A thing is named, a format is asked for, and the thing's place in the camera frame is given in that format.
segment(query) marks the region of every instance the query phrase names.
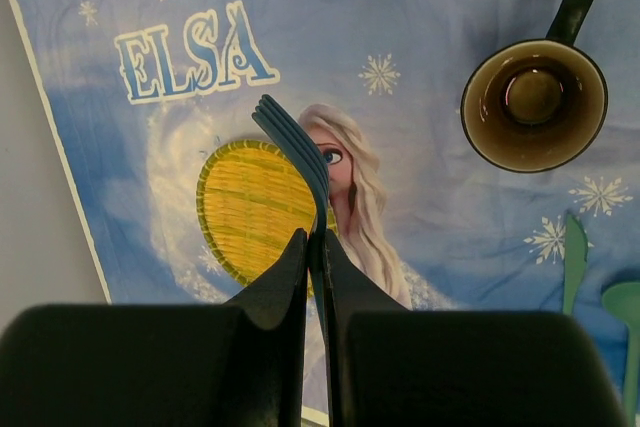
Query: glass mug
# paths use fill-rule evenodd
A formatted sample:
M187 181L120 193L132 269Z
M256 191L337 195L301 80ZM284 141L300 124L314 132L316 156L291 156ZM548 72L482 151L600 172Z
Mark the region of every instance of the glass mug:
M486 59L462 96L462 126L488 162L520 173L559 167L584 152L607 112L607 84L573 43L593 0L562 0L544 39Z

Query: round mat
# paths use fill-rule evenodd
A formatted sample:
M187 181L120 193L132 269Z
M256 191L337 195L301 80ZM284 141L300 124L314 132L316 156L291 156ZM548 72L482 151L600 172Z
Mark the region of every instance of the round mat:
M278 260L296 229L310 232L316 213L291 162L277 146L258 140L231 142L211 154L200 172L196 204L213 255L243 286ZM331 210L329 228L337 233Z

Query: mug rim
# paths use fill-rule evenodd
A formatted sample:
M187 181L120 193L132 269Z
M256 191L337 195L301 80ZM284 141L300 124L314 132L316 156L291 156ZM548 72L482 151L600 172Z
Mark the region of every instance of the mug rim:
M484 153L482 153L480 151L480 149L475 145L475 142L472 140L471 135L469 134L469 131L467 129L467 123L465 121L464 105L465 105L465 100L467 98L467 93L469 91L469 86L473 82L473 79L476 76L476 74L485 66L485 64L489 60L491 60L495 56L503 53L505 50L511 49L511 48L516 47L516 46L518 46L520 44L527 44L527 43L533 43L533 42L549 42L549 43L552 43L552 44L558 44L558 45L561 45L562 47L566 47L569 50L573 50L576 53L578 53L579 55L581 55L582 57L584 57L584 59L587 60L587 62L589 62L591 64L591 66L594 68L594 70L598 74L598 77L600 78L600 83L602 85L602 93L603 93L603 107L602 107L602 116L600 118L598 126L596 127L595 131L593 132L593 135L591 135L591 138L574 155L572 155L571 157L567 158L566 160L564 160L564 161L562 161L560 163L556 163L556 164L548 166L548 167L543 167L543 168L534 169L534 170L519 170L519 169L515 169L515 168L506 167L504 165L501 165L501 164L491 160L488 156L486 156ZM473 72L469 76L469 79L467 80L467 82L466 82L466 84L464 86L464 90L462 92L462 98L460 99L460 120L462 122L462 130L464 131L464 135L465 135L465 137L467 139L467 142L471 145L473 150L475 150L476 153L480 157L482 157L482 159L484 159L486 162L492 164L495 167L498 167L499 169L505 170L507 172L513 172L513 173L516 173L516 174L539 174L539 173L542 173L542 172L548 172L550 170L557 169L558 167L562 167L563 165L568 164L572 160L575 160L577 157L582 155L584 153L584 151L587 150L591 146L591 144L595 141L595 139L600 134L600 131L602 130L602 127L604 126L604 121L605 121L605 119L607 117L608 109L609 109L609 89L607 87L607 81L606 81L606 79L604 77L604 74L602 73L602 69L600 69L600 66L588 54L586 54L584 51L580 50L579 48L577 48L574 45L568 45L568 44L564 44L562 42L558 42L557 40L552 40L552 39L547 39L545 37L541 37L541 38L526 39L526 40L520 40L520 41L517 41L517 42L513 42L513 43L511 43L511 44L509 44L509 45L507 45L505 47L502 47L501 49L495 51L493 54L489 55L482 62L480 62L480 64L478 64L478 66L473 70Z

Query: green plastic utensil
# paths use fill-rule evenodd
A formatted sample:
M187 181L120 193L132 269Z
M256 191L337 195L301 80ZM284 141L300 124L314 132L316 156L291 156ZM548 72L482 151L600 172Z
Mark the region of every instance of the green plastic utensil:
M578 289L587 270L589 241L580 221L569 212L567 212L565 223L562 313L571 315Z
M624 373L622 404L635 425L638 409L638 372L640 371L640 281L614 284L602 293L602 305L629 329L627 367Z

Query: green knife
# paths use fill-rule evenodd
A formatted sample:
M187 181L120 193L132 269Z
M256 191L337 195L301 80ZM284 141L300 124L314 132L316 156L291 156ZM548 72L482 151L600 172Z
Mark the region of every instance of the green knife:
M564 234L564 298L562 313L571 315L578 289L587 270L589 241L582 224L570 212L566 215Z

